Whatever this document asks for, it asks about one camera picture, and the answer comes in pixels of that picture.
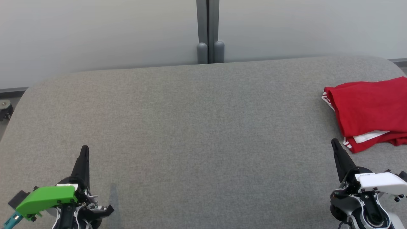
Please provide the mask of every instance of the floor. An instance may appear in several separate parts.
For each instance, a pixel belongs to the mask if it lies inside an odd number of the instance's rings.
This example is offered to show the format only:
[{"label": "floor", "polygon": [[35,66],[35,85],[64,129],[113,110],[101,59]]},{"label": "floor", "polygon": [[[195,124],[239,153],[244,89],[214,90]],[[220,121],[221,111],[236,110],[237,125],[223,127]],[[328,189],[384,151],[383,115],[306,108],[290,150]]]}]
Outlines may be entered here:
[{"label": "floor", "polygon": [[[402,67],[401,70],[403,70],[404,74],[407,75],[407,67]],[[19,97],[17,98],[10,98],[12,106],[15,108],[15,106],[18,104],[18,101],[20,100]],[[4,131],[6,130],[7,124],[9,123],[8,120],[4,120],[0,122],[0,141],[1,138],[3,137]]]}]

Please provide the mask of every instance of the white robot part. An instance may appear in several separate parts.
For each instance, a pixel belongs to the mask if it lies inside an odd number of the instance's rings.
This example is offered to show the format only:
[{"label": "white robot part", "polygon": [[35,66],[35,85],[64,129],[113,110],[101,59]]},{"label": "white robot part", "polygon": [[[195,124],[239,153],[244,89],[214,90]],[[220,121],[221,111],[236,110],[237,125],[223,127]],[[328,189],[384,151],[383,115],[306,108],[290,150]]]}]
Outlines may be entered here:
[{"label": "white robot part", "polygon": [[364,191],[385,192],[393,195],[407,194],[407,182],[397,175],[389,172],[356,174],[361,187],[359,193]]}]

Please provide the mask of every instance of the folded clothing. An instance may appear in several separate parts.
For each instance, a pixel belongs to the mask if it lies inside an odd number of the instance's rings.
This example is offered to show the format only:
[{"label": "folded clothing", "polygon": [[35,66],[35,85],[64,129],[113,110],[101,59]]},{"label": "folded clothing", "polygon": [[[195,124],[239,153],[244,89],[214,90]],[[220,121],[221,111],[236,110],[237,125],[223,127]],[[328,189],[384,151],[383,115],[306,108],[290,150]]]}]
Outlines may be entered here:
[{"label": "folded clothing", "polygon": [[351,152],[380,142],[407,144],[407,78],[326,87],[322,99],[335,111]]}]

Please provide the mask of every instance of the wire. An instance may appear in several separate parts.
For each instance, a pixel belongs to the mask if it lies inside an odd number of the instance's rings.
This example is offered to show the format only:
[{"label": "wire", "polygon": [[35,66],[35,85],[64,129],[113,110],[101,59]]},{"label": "wire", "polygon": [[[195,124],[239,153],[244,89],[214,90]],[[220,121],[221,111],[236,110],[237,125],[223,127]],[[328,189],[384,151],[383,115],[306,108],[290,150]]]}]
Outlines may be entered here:
[{"label": "wire", "polygon": [[339,224],[338,229],[341,229],[342,224],[347,224],[347,225],[349,225],[349,226],[352,226],[352,223],[343,221],[343,222],[341,222],[341,223]]}]

